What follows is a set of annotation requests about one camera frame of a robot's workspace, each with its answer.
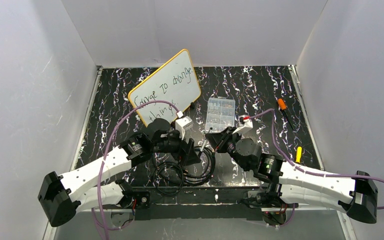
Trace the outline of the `white whiteboard marker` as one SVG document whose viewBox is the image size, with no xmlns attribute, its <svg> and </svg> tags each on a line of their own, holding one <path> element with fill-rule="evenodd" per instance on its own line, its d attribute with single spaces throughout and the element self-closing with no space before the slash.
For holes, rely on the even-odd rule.
<svg viewBox="0 0 384 240">
<path fill-rule="evenodd" d="M 207 131 L 207 134 L 210 133 L 210 132 L 212 131 L 212 129 L 213 129 L 213 128 L 210 127 L 209 130 Z M 207 142 L 208 142 L 208 140 L 207 140 L 207 137 L 205 136 L 205 137 L 204 137 L 204 140 L 203 140 L 203 143 L 202 143 L 201 147 L 199 148 L 199 151 L 200 151 L 200 152 L 203 152 L 203 151 L 204 151 L 204 148 L 206 147 Z"/>
</svg>

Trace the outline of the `yellow framed whiteboard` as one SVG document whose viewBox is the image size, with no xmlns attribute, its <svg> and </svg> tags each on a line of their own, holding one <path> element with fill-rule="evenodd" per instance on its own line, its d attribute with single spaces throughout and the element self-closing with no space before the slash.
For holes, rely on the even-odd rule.
<svg viewBox="0 0 384 240">
<path fill-rule="evenodd" d="M 176 109 L 185 111 L 201 96 L 201 87 L 187 49 L 183 49 L 135 86 L 128 94 L 133 107 L 156 100 L 136 112 L 145 126 L 156 118 L 168 122 L 176 119 Z"/>
</svg>

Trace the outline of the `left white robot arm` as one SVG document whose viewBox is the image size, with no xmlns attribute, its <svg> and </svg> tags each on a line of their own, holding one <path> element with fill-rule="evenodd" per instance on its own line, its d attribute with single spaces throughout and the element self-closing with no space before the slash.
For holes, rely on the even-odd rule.
<svg viewBox="0 0 384 240">
<path fill-rule="evenodd" d="M 118 205 L 123 209 L 147 209 L 150 192 L 134 190 L 119 179 L 97 187 L 97 184 L 150 160 L 154 153 L 171 154 L 181 164 L 197 164 L 201 160 L 194 140 L 185 141 L 185 132 L 193 126 L 185 116 L 170 123 L 157 118 L 145 131 L 137 132 L 104 156 L 63 174 L 50 172 L 42 182 L 38 201 L 52 227 L 69 222 L 77 213 L 99 205 Z"/>
</svg>

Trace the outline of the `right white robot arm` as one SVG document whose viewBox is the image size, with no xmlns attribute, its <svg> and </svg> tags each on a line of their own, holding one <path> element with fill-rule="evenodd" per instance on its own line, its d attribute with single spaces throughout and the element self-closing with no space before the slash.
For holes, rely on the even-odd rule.
<svg viewBox="0 0 384 240">
<path fill-rule="evenodd" d="M 245 172 L 274 185 L 274 195 L 285 204 L 307 204 L 334 209 L 356 221 L 377 222 L 378 188 L 371 176 L 358 170 L 352 176 L 291 165 L 278 155 L 264 153 L 251 138 L 242 138 L 235 128 L 207 133 L 205 138 L 217 153 L 227 153 Z"/>
</svg>

